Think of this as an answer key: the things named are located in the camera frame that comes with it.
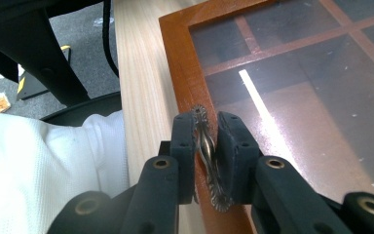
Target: white cloth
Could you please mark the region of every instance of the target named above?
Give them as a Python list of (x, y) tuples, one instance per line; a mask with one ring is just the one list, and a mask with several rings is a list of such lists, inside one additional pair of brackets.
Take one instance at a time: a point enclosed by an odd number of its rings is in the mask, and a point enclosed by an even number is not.
[(121, 111), (80, 128), (0, 114), (0, 233), (46, 233), (76, 195), (128, 187)]

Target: wooden frame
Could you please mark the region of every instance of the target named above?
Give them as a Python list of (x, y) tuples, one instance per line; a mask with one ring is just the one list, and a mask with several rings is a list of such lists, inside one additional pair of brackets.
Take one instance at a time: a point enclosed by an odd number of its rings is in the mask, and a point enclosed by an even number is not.
[[(232, 67), (249, 62), (269, 58), (307, 45), (349, 34), (357, 44), (374, 61), (374, 44), (361, 31), (374, 25), (374, 17), (359, 21), (352, 21), (335, 4), (334, 1), (320, 0), (320, 4), (334, 17), (339, 27), (322, 32), (317, 35), (295, 40), (274, 48), (261, 51), (248, 28), (243, 17), (235, 18), (243, 38), (251, 51), (244, 58), (232, 59), (215, 66), (202, 69), (196, 55), (190, 30), (197, 26), (223, 20), (243, 13), (249, 9), (262, 7), (275, 1), (247, 0), (231, 2), (226, 0), (210, 0), (180, 12), (160, 18), (163, 39), (168, 58), (168, 66), (180, 112), (189, 111), (191, 107), (200, 103), (208, 110), (208, 118), (212, 127), (216, 123), (216, 114), (206, 86), (205, 76), (215, 74)], [(216, 138), (216, 130), (210, 129), (211, 136)], [(234, 207), (226, 214), (213, 210), (209, 203), (209, 194), (206, 189), (206, 173), (204, 166), (196, 160), (196, 186), (203, 211), (206, 230), (209, 233), (248, 233), (251, 232), (251, 223), (246, 218), (244, 207)]]

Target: black cable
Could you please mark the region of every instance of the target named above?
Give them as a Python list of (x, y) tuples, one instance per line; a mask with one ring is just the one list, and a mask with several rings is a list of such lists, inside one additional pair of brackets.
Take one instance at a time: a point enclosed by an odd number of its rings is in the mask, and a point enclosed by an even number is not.
[(105, 57), (107, 58), (108, 64), (112, 71), (120, 78), (118, 68), (111, 57), (110, 45), (109, 45), (109, 24), (111, 14), (111, 0), (104, 0), (103, 20), (102, 20), (102, 44), (104, 47)]

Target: gray carpet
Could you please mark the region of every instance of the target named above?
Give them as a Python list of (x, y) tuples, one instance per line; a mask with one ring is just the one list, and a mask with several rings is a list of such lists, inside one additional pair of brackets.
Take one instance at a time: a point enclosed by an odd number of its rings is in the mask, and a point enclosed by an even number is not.
[[(90, 98), (119, 91), (119, 81), (109, 67), (102, 48), (102, 27), (94, 21), (102, 18), (102, 3), (78, 12), (51, 19), (59, 45), (70, 45), (71, 67), (77, 74)], [(111, 55), (117, 64), (114, 23), (110, 24)], [(51, 93), (17, 101), (18, 84), (0, 80), (0, 93), (5, 92), (12, 107), (6, 112), (12, 115), (40, 119), (52, 114), (64, 105)]]

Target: light wood tabletop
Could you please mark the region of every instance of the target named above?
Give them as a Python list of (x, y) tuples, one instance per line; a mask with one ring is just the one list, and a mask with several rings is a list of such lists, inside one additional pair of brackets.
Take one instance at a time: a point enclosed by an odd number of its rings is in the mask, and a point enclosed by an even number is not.
[[(118, 67), (126, 126), (131, 185), (147, 159), (169, 140), (178, 114), (159, 17), (201, 0), (115, 0)], [(200, 208), (181, 206), (180, 233), (205, 233)]]

